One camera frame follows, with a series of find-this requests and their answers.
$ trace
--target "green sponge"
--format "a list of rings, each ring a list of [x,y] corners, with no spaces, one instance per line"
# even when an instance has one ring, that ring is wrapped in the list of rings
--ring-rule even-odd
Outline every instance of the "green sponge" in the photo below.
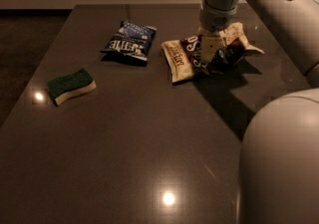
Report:
[[[89,93],[97,87],[85,69],[71,75],[58,77],[50,81],[47,86],[49,94],[57,106],[70,98]]]

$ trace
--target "dark table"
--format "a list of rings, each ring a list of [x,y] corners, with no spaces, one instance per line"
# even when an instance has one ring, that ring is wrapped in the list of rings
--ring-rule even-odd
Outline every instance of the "dark table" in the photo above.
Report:
[[[255,13],[236,20],[263,57],[178,86],[160,50],[196,35],[199,5],[79,5],[0,130],[0,223],[235,223],[245,129],[309,85]],[[101,62],[121,20],[158,28],[146,67]],[[85,68],[97,88],[62,103],[33,94]],[[175,204],[165,206],[166,191]]]

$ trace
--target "sponge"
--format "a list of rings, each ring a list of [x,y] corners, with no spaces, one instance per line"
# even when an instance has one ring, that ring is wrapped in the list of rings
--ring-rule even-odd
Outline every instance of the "sponge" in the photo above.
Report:
[[[47,86],[49,95],[57,106],[70,98],[87,94],[97,87],[90,74],[83,68],[74,74],[52,80]]]

